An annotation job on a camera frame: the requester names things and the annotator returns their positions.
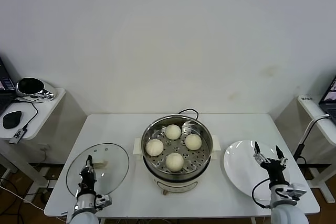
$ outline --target steamed bun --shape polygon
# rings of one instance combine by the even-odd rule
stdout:
[[[171,153],[166,157],[166,167],[172,172],[178,172],[183,168],[184,160],[181,154]]]
[[[185,146],[192,151],[198,150],[202,146],[202,139],[196,134],[188,135],[185,138]]]
[[[177,125],[171,124],[167,126],[165,135],[171,140],[176,140],[181,136],[181,129]]]
[[[146,152],[150,156],[159,156],[163,151],[163,143],[158,139],[149,140],[146,144]]]

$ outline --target desk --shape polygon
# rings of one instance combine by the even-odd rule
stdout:
[[[146,127],[165,115],[90,115],[71,150],[59,176],[45,215],[61,216],[72,208],[76,199],[66,186],[66,173],[71,162],[85,149],[100,143],[121,145],[129,154],[130,167],[122,184],[113,191],[112,206],[98,212],[100,218],[225,218],[269,216],[269,209],[261,209],[252,198],[241,193],[223,170],[222,160],[211,161],[199,184],[186,193],[162,195],[151,179],[143,161],[133,153],[134,140]],[[287,157],[292,182],[306,186],[307,193],[298,202],[306,214],[320,211],[299,167],[268,114],[200,114],[199,120],[218,137],[222,155],[231,143],[257,140],[270,146],[278,145]]]
[[[57,96],[49,102],[44,103],[38,103],[34,102],[34,105],[38,109],[37,116],[29,123],[27,129],[28,131],[23,136],[21,141],[29,141],[33,139],[39,130],[42,128],[44,123],[47,121],[55,107],[58,105],[60,100],[65,94],[64,89],[56,89],[57,90]],[[31,178],[34,183],[31,186],[31,190],[29,191],[29,194],[34,193],[39,187],[46,187],[48,185],[48,180],[46,180],[43,176],[47,173],[48,168],[44,167],[41,169],[40,172],[37,172],[34,168],[32,168],[28,162],[22,158],[21,155],[19,155],[12,146],[8,143],[8,140],[10,140],[16,131],[19,128],[22,128],[28,121],[31,119],[35,114],[35,109],[33,106],[29,103],[12,103],[4,113],[0,116],[0,122],[2,122],[2,118],[7,113],[13,112],[13,111],[22,111],[22,118],[20,124],[13,128],[13,129],[5,129],[0,123],[0,154],[4,156],[8,161],[10,161],[12,164],[14,164],[18,169],[20,169],[23,173],[25,173],[29,178]],[[32,201],[34,198],[34,195],[27,196],[27,200]]]
[[[299,103],[305,109],[307,114],[313,119],[325,113],[319,107],[321,95],[300,95],[298,97]],[[336,126],[328,119],[320,120],[316,123],[327,141],[336,146]],[[335,203],[335,199],[326,185],[326,181],[336,174],[336,164],[330,165],[323,172],[319,173],[316,168],[309,168],[310,173],[314,179],[308,181],[310,188],[319,188],[328,203]]]

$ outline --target laptop screen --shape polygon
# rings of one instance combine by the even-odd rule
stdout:
[[[328,87],[320,103],[335,103],[336,104],[336,77],[333,79],[332,83]]]
[[[0,59],[0,93],[3,92],[13,93],[15,92],[15,87],[3,62]]]

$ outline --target black mouse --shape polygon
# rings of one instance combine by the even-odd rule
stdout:
[[[13,111],[2,118],[2,124],[5,129],[12,129],[19,125],[22,116],[22,111]]]

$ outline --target glass lid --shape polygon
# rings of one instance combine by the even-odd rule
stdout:
[[[97,182],[94,190],[97,194],[111,193],[122,183],[129,168],[127,152],[121,146],[112,143],[94,145],[76,157],[67,173],[66,183],[69,192],[74,196],[79,192],[78,183],[81,182],[79,173],[89,155],[92,156],[96,172]]]

